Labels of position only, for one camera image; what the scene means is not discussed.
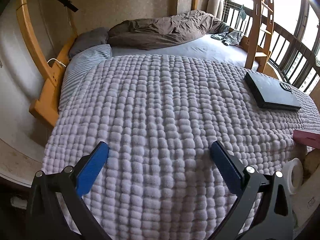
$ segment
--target roll of tape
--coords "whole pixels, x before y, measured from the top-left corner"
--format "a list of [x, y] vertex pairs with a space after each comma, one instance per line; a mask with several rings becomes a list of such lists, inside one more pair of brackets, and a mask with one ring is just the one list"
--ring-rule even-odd
[[303, 167], [301, 161], [298, 158], [292, 159], [283, 166], [281, 172], [287, 182], [290, 195], [294, 195], [302, 184]]

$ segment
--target brown blanket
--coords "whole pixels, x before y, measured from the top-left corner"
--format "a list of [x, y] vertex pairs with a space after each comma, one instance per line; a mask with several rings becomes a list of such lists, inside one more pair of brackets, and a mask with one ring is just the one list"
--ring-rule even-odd
[[219, 33], [225, 24], [209, 13], [194, 10], [172, 17], [124, 21], [109, 30], [108, 44], [136, 49], [159, 49]]

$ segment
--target pillow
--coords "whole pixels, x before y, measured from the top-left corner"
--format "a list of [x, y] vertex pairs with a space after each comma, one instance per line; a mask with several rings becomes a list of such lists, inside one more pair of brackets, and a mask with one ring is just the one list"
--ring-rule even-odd
[[91, 47], [73, 57], [63, 77], [59, 111], [68, 103], [83, 76], [100, 62], [111, 57], [112, 50], [109, 44]]
[[108, 31], [109, 28], [100, 27], [86, 33], [81, 33], [69, 50], [69, 59], [71, 60], [78, 53], [93, 46], [107, 44]]

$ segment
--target ladder rung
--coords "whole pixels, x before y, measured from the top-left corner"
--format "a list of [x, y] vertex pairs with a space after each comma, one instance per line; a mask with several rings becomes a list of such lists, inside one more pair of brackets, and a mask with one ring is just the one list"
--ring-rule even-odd
[[268, 5], [266, 5], [264, 2], [261, 2], [261, 3], [262, 3], [262, 6], [266, 7], [270, 12], [273, 13], [273, 10], [271, 10]]
[[265, 54], [264, 52], [256, 52], [256, 54], [254, 55], [254, 57], [267, 57], [268, 55]]
[[264, 29], [260, 29], [260, 30], [271, 35], [271, 32], [268, 32], [267, 30], [264, 30]]

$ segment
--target blue gripper pad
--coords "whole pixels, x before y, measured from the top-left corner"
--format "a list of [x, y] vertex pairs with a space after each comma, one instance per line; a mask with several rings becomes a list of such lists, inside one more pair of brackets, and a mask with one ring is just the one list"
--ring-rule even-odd
[[216, 164], [229, 191], [232, 194], [236, 194], [237, 197], [240, 197], [243, 192], [243, 164], [236, 156], [230, 155], [219, 141], [212, 143], [210, 148], [210, 157]]
[[100, 142], [90, 154], [90, 158], [76, 177], [76, 192], [79, 197], [89, 193], [103, 165], [108, 159], [109, 146]]

